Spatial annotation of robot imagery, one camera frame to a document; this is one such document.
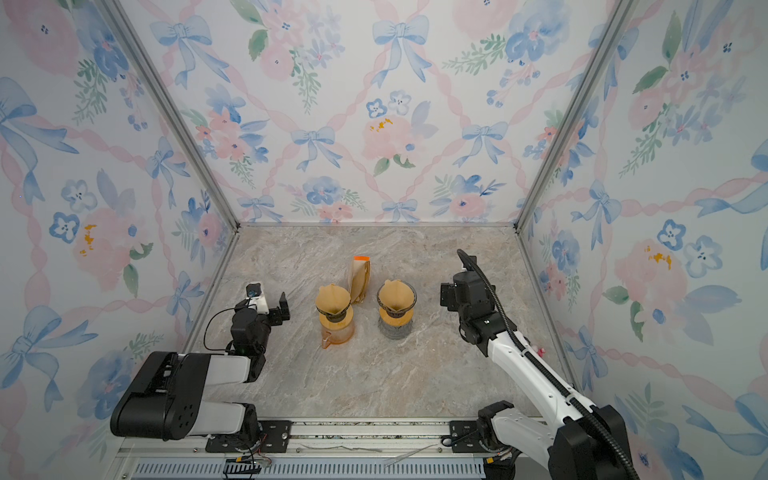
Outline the wooden ring dripper holder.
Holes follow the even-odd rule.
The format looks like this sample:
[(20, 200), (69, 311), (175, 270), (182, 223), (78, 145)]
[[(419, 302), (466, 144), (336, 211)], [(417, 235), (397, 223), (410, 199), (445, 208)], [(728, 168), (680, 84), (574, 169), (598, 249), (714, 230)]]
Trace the wooden ring dripper holder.
[(412, 321), (414, 310), (389, 311), (385, 308), (379, 309), (380, 320), (389, 327), (399, 328)]

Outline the orange coffee filter pack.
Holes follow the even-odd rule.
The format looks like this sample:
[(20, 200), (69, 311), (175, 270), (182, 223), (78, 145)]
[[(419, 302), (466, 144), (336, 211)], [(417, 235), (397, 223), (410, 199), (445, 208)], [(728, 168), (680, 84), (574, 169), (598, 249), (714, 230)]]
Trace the orange coffee filter pack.
[(348, 281), (351, 303), (361, 303), (367, 294), (371, 274), (371, 260), (368, 256), (355, 256), (352, 260)]

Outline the green glass dripper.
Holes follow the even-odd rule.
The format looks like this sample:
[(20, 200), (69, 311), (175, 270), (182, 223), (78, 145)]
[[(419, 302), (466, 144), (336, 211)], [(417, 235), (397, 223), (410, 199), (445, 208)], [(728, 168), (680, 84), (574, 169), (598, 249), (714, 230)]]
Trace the green glass dripper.
[(351, 308), (351, 300), (347, 298), (342, 298), (341, 300), (331, 299), (330, 297), (328, 298), (323, 297), (323, 298), (316, 299), (317, 312), (322, 313), (329, 318), (343, 317), (345, 315), (345, 312), (347, 310), (350, 310), (350, 308)]

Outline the grey glass carafe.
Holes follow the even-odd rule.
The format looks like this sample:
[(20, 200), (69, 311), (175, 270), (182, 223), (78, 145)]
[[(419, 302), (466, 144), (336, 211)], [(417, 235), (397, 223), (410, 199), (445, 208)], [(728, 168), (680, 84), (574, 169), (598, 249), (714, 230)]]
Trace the grey glass carafe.
[(413, 322), (410, 321), (403, 325), (395, 326), (379, 319), (378, 328), (386, 338), (391, 340), (402, 340), (411, 334), (413, 330)]

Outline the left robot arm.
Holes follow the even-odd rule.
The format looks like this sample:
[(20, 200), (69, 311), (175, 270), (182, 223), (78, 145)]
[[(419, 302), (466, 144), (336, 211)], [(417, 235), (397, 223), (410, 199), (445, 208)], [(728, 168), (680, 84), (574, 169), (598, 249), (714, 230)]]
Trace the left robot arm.
[(208, 453), (255, 451), (272, 436), (254, 405), (204, 399), (208, 387), (255, 382), (274, 327), (290, 319), (285, 294), (270, 307), (259, 283), (232, 309), (231, 341), (219, 353), (155, 351), (142, 364), (110, 418), (117, 437), (177, 441), (205, 437)]

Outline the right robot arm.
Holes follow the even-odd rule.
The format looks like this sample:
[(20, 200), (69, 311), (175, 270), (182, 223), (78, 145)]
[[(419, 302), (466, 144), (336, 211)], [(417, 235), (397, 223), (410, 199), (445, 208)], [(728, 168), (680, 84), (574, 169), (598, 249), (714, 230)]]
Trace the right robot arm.
[(535, 420), (507, 401), (479, 410), (477, 432), (490, 451), (521, 453), (553, 479), (635, 479), (626, 424), (568, 385), (498, 310), (494, 287), (462, 271), (440, 287), (440, 304), (459, 316), (462, 339), (477, 347), (526, 394)]

